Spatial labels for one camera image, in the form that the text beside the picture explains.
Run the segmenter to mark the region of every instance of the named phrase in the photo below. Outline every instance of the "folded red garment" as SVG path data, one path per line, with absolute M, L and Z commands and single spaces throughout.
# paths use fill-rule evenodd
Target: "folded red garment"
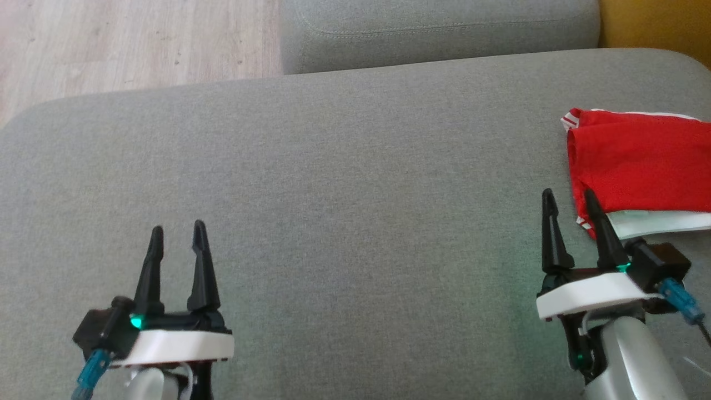
M 573 108 L 568 162 L 578 223 L 594 237 L 585 189 L 603 210 L 711 211 L 711 124 L 685 115 Z

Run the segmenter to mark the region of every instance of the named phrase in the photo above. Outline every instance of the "gray fabric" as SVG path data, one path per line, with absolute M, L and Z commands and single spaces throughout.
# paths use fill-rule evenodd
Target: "gray fabric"
M 285 73 L 597 47 L 597 0 L 282 0 Z
M 154 224 L 183 310 L 207 223 L 234 360 L 225 399 L 577 399 L 560 324 L 538 320 L 540 192 L 579 266 L 559 118 L 573 106 L 711 120 L 711 74 L 609 49 L 242 80 L 46 103 L 0 132 L 0 387 L 66 399 L 70 338 L 132 295 Z M 668 237 L 711 310 L 709 233 Z M 692 399 L 711 366 L 679 315 L 650 318 Z M 97 399 L 121 399 L 111 372 Z

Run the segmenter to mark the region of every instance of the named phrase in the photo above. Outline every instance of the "wooden floor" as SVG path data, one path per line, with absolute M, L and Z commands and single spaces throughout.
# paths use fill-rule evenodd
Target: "wooden floor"
M 0 0 L 0 127 L 87 93 L 281 75 L 279 0 Z

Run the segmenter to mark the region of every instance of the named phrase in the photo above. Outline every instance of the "mustard yellow fabric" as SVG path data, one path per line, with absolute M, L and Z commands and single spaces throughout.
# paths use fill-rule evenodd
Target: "mustard yellow fabric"
M 711 0 L 600 0 L 600 47 L 652 47 L 711 68 Z

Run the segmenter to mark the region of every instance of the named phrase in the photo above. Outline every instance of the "folded clothing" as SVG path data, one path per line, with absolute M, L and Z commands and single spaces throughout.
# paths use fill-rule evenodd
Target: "folded clothing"
M 578 108 L 561 121 L 578 223 L 591 236 L 588 188 L 620 238 L 711 228 L 710 123 L 679 114 Z

